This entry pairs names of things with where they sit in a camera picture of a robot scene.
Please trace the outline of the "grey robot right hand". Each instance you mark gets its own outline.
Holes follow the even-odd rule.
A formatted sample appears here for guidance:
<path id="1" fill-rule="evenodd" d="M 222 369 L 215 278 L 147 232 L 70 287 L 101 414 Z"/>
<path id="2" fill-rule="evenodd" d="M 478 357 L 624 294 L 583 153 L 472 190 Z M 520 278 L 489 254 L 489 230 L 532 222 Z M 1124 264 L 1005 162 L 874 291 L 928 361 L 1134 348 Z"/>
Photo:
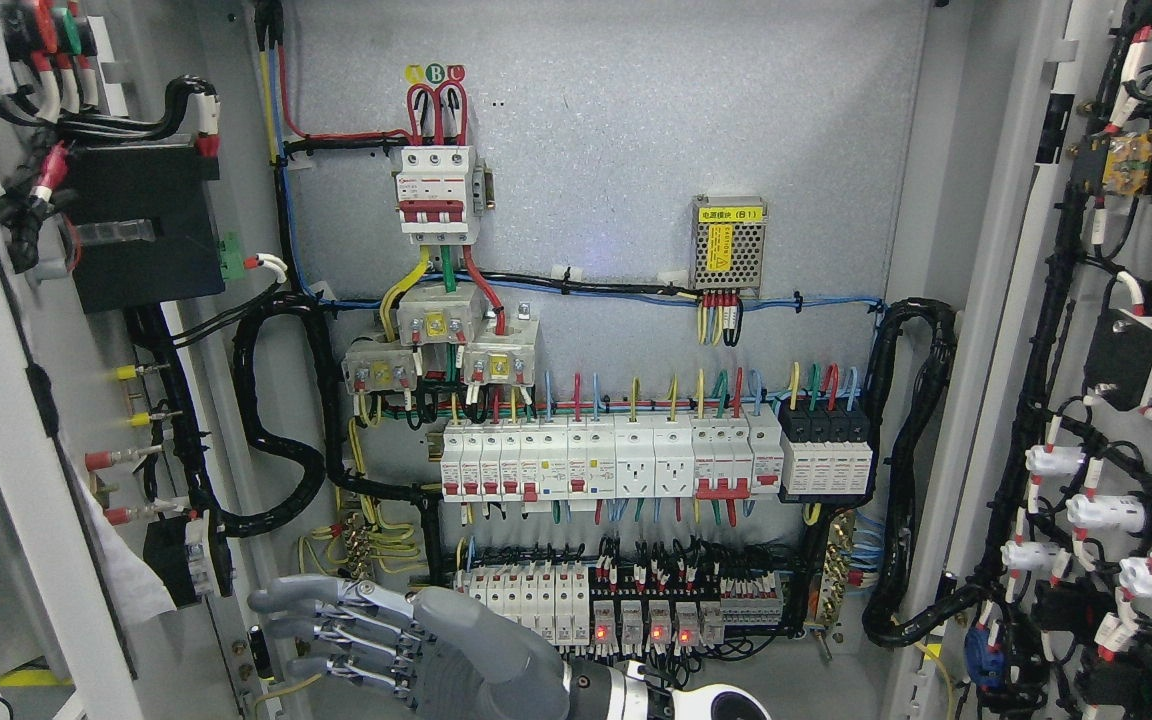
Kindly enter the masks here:
<path id="1" fill-rule="evenodd" d="M 447 588 L 293 575 L 248 597 L 271 637 L 324 643 L 285 665 L 371 687 L 422 719 L 567 719 L 571 670 L 539 634 Z"/>

